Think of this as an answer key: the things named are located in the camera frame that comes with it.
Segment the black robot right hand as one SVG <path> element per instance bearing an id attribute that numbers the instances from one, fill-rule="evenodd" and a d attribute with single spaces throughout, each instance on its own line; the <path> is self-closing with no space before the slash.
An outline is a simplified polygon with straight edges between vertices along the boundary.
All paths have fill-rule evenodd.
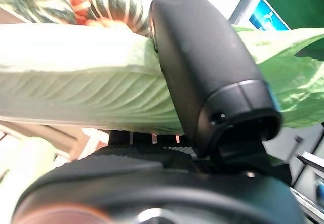
<path id="1" fill-rule="evenodd" d="M 12 223 L 304 223 L 264 140 L 282 116 L 263 74 L 208 0 L 152 0 L 154 48 L 197 155 L 130 146 L 66 163 L 20 197 Z"/>

